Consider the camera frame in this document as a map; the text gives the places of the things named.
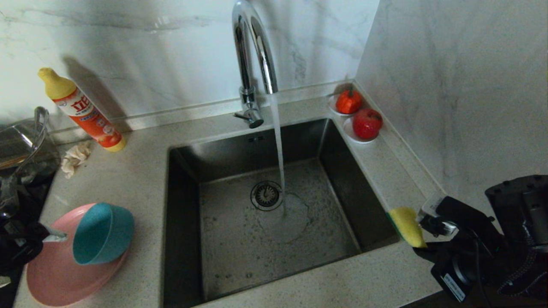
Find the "small white dish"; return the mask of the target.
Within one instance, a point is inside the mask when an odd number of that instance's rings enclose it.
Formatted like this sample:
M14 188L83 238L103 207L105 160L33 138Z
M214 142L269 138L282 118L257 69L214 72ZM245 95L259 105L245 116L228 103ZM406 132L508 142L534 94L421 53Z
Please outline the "small white dish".
M329 102L328 102L328 107L329 107L329 109L330 109L335 115L338 115L338 116L341 116L341 117L350 117L350 116L356 114L356 113L354 113L354 114L348 114L348 115L347 115L347 114L338 113L338 112L336 111L336 109L335 109L335 105L336 105L336 101L337 101L337 98L338 98L338 97L339 97L339 95L334 95L333 97L331 97L331 98L329 99Z
M344 121L343 129L344 129L344 132L345 132L346 136L348 136L348 138L351 140L351 142L355 142L357 144L368 144L368 143L374 142L374 140L376 140L376 138L380 135L380 131L378 131L373 138L370 138L370 139L360 138L354 132L354 118L353 117L348 118L347 120Z

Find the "black stovetop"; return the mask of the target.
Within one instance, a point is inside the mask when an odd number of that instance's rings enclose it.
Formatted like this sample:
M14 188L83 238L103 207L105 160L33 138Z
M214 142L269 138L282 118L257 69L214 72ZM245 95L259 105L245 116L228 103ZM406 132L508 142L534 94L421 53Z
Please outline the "black stovetop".
M0 219L0 222L18 220L25 225L39 222L52 180L53 178L49 177L37 185L17 185L19 211L12 218ZM0 275L0 308L13 307L23 267L10 271L7 275Z

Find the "metal spoon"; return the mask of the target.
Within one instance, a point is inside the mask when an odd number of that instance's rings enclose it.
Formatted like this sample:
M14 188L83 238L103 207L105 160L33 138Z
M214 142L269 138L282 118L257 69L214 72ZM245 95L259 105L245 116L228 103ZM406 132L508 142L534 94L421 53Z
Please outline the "metal spoon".
M34 116L35 116L34 117L35 140L31 148L32 150L31 153L24 160L24 162L26 163L34 159L36 154L39 152L39 150L43 146L43 143L47 134L47 123L49 121L49 111L47 111L47 109L45 109L44 107L36 107L34 109Z

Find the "yellow green sponge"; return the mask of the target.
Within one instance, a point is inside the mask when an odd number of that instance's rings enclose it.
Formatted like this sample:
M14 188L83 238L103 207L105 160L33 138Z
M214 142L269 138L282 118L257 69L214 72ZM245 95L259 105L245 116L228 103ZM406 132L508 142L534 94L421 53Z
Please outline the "yellow green sponge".
M400 236L412 248L427 248L421 227L417 222L417 213L411 207L393 208L388 211L391 222Z

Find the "pink plate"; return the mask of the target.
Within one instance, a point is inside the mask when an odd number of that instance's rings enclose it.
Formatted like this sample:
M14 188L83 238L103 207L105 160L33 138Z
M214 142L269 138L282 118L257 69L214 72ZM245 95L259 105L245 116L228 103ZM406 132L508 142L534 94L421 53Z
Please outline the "pink plate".
M38 257L27 266L27 286L40 304L64 307L80 302L101 289L123 265L128 249L106 264L82 266L74 260L72 248L77 225L94 204L72 209L53 222L52 228L66 233L67 240L45 243Z

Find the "orange dish soap bottle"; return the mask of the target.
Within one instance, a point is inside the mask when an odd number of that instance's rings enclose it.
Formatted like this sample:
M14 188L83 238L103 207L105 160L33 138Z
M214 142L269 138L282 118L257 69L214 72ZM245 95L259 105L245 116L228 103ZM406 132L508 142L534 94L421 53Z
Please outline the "orange dish soap bottle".
M47 97L102 148L118 152L125 147L125 137L75 82L59 76L52 68L40 68L37 75L45 84Z

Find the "crumpled white cloth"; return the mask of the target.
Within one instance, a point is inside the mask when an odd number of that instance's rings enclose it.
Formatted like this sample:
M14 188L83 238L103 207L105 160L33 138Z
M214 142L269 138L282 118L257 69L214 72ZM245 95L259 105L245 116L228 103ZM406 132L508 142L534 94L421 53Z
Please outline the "crumpled white cloth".
M69 148L61 160L61 171L66 179L71 179L76 173L78 166L84 164L91 154L91 142L79 142Z

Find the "round sink drain strainer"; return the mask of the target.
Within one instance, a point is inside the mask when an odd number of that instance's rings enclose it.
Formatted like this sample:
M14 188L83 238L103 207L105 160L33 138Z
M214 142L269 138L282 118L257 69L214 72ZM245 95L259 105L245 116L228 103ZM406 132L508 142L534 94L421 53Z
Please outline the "round sink drain strainer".
M283 202L283 191L274 181L265 180L257 183L250 192L250 202L263 212L277 209Z

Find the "teal bowl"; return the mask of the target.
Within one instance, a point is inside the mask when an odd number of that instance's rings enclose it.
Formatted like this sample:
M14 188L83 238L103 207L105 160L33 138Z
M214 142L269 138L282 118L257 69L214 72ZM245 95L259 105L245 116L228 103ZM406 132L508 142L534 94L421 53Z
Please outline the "teal bowl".
M123 207L99 202L90 207L77 225L73 256L78 265L106 264L120 257L134 235L134 217Z

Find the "stainless steel sink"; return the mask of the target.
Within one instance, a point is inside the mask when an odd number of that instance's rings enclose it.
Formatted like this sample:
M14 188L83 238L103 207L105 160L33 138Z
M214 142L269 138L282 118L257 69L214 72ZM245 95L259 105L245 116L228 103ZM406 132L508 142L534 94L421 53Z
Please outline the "stainless steel sink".
M399 240L334 121L170 150L163 306L190 308ZM261 181L283 202L250 202Z

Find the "chrome gooseneck faucet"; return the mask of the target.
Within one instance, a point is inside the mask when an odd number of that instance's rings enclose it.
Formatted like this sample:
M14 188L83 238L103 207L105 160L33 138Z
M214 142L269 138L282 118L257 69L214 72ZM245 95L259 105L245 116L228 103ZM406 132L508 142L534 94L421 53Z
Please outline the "chrome gooseneck faucet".
M279 88L270 40L258 12L249 0L235 2L232 10L232 33L241 77L239 97L244 112L242 114L234 113L234 117L246 121L250 129L258 128L264 123L264 120L255 99L255 86L252 85L247 35L250 35L255 47L265 92L268 95L273 95L278 92Z

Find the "red apple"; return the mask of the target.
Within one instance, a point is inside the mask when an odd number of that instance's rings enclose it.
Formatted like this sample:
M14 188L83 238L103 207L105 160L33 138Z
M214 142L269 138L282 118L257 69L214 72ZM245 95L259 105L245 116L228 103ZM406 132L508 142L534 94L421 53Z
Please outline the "red apple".
M352 130L362 139L375 139L383 125L381 114L370 108L362 109L353 117Z

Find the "red tomato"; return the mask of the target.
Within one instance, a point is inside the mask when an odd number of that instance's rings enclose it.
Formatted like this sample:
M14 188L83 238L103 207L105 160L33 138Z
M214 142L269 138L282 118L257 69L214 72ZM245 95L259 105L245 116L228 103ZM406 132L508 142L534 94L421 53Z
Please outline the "red tomato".
M354 114L362 107L363 102L362 95L351 86L339 95L335 103L335 109L338 113Z

